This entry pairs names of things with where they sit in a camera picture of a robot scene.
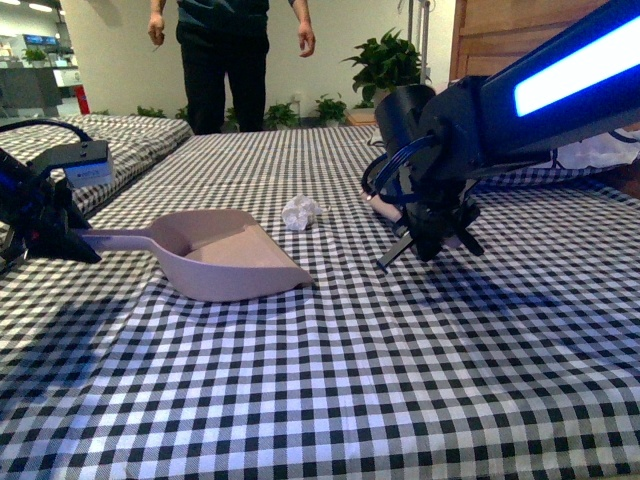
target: dustpan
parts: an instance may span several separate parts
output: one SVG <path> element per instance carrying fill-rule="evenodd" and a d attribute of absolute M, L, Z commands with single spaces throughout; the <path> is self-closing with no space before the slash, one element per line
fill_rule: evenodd
<path fill-rule="evenodd" d="M 148 250 L 174 288 L 194 300 L 231 302 L 313 279 L 241 210 L 189 210 L 139 230 L 79 230 L 96 251 Z"/>

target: black and white gingham cloth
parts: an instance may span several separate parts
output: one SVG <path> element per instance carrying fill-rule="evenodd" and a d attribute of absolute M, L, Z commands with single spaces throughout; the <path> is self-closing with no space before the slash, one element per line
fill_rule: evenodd
<path fill-rule="evenodd" d="M 113 157 L 111 184 L 92 185 L 73 192 L 73 199 L 82 212 L 103 205 L 193 135 L 189 125 L 182 120 L 137 115 L 69 115 L 59 120 L 80 127 L 93 140 L 107 140 Z M 0 147 L 23 163 L 33 160 L 49 147 L 78 141 L 70 130 L 48 125 L 0 133 Z"/>
<path fill-rule="evenodd" d="M 316 284 L 215 304 L 146 252 L 31 261 L 0 292 L 0 475 L 586 478 L 640 473 L 640 202 L 483 187 L 486 253 L 411 253 L 359 197 L 368 127 L 192 137 L 92 218 L 251 213 Z M 328 211 L 287 231 L 284 204 Z"/>

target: black cable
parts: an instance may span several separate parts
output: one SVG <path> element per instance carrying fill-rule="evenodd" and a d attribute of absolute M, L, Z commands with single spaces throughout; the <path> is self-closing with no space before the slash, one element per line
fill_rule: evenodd
<path fill-rule="evenodd" d="M 58 120 L 51 120 L 47 118 L 33 118 L 29 120 L 21 120 L 19 122 L 9 123 L 7 125 L 0 126 L 0 133 L 9 132 L 11 130 L 16 130 L 22 127 L 30 127 L 33 125 L 50 125 L 53 127 L 61 127 L 66 128 L 67 130 L 71 130 L 75 133 L 81 141 L 83 142 L 91 142 L 93 139 L 82 130 L 80 127 L 76 127 L 75 125 L 71 125 L 70 123 L 60 122 Z"/>
<path fill-rule="evenodd" d="M 638 143 L 638 140 L 636 140 L 635 138 L 625 137 L 624 135 L 619 134 L 615 130 L 612 132 L 609 132 L 609 135 L 611 135 L 616 140 L 619 140 L 624 143 Z"/>

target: potted plant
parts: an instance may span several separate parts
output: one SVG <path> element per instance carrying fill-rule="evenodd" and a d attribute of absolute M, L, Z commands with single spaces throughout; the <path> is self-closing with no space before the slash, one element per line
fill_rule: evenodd
<path fill-rule="evenodd" d="M 187 111 L 187 105 L 178 109 L 178 112 L 175 114 L 175 118 L 177 120 L 184 120 L 185 122 L 189 120 L 189 114 Z"/>
<path fill-rule="evenodd" d="M 318 104 L 316 110 L 318 111 L 320 121 L 328 127 L 337 127 L 344 122 L 346 118 L 345 110 L 347 104 L 342 100 L 335 100 L 324 94 L 320 96 L 320 100 L 316 100 Z"/>
<path fill-rule="evenodd" d="M 411 42 L 400 38 L 400 32 L 389 30 L 379 42 L 370 38 L 355 48 L 360 54 L 344 61 L 352 61 L 354 67 L 362 65 L 353 77 L 353 91 L 362 88 L 365 101 L 374 99 L 379 91 L 392 92 L 402 85 L 420 83 L 420 54 Z"/>
<path fill-rule="evenodd" d="M 362 100 L 360 103 L 356 103 L 353 108 L 373 108 L 373 100 Z"/>
<path fill-rule="evenodd" d="M 29 62 L 32 66 L 37 68 L 44 67 L 44 61 L 47 55 L 39 48 L 27 48 L 24 50 L 23 60 Z"/>
<path fill-rule="evenodd" d="M 291 108 L 291 103 L 276 103 L 267 110 L 264 123 L 269 129 L 286 130 L 298 124 L 298 115 Z"/>
<path fill-rule="evenodd" d="M 233 107 L 227 108 L 227 127 L 232 132 L 240 131 L 240 124 L 238 123 L 238 114 L 236 113 L 236 109 Z"/>
<path fill-rule="evenodd" d="M 167 118 L 167 116 L 164 114 L 164 110 L 161 108 L 145 108 L 141 107 L 140 105 L 138 105 L 137 113 L 134 113 L 132 115 L 139 115 L 141 117 Z"/>

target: wooden cabinet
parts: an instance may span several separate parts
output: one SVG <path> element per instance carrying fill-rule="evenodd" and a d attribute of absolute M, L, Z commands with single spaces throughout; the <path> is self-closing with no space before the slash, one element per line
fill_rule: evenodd
<path fill-rule="evenodd" d="M 493 75 L 606 0 L 457 0 L 450 79 Z"/>

